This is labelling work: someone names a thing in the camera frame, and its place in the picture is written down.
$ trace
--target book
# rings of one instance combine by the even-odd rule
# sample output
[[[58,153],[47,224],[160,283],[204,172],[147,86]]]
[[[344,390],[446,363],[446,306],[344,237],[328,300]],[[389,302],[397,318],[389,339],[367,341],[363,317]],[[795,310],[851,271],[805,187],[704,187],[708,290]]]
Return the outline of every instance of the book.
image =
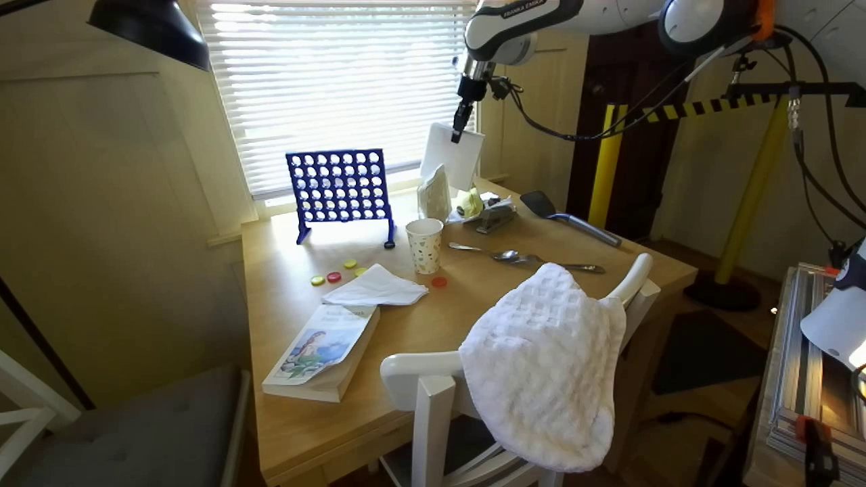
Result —
[[[265,396],[339,402],[377,328],[377,306],[320,306],[262,381]]]

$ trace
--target spoon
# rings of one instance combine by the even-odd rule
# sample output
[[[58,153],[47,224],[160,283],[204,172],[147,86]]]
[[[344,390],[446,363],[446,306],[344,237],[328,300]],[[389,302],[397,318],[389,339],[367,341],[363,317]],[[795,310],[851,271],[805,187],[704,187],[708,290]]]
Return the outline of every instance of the spoon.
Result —
[[[511,264],[541,264],[541,262],[546,262],[539,255],[522,255],[516,249],[485,252],[481,247],[469,247],[469,244],[457,244],[457,241],[450,241],[450,247],[457,249],[457,252],[493,255],[493,259],[511,262]],[[596,264],[596,262],[558,262],[558,264],[579,271],[579,272],[603,272],[603,267]]]

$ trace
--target cup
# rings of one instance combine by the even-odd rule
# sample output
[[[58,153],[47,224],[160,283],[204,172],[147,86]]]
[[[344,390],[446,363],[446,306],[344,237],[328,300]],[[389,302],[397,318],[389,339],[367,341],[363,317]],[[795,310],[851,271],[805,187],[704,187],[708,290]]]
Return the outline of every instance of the cup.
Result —
[[[438,271],[441,220],[414,220],[405,224],[414,272],[432,275]]]

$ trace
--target window blind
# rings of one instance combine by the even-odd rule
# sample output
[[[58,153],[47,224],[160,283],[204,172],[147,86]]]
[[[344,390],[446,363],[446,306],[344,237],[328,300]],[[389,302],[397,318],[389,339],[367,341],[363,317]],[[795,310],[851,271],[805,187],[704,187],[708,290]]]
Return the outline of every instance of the window blind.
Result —
[[[201,2],[220,97],[254,198],[290,191],[288,152],[385,149],[418,168],[457,106],[469,2]]]

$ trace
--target yellow and black tape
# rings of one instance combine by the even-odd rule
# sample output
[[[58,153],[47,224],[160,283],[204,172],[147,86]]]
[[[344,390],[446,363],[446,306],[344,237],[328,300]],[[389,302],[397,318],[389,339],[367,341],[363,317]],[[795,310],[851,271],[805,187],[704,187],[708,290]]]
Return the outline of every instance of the yellow and black tape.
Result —
[[[649,125],[676,122],[676,120],[690,120],[690,116],[737,110],[737,109],[746,109],[746,106],[763,106],[763,103],[773,103],[773,101],[776,101],[776,95],[738,95],[738,97],[715,97],[715,101],[692,101],[692,103],[668,103],[668,106],[657,106],[657,109],[645,109],[645,120]]]

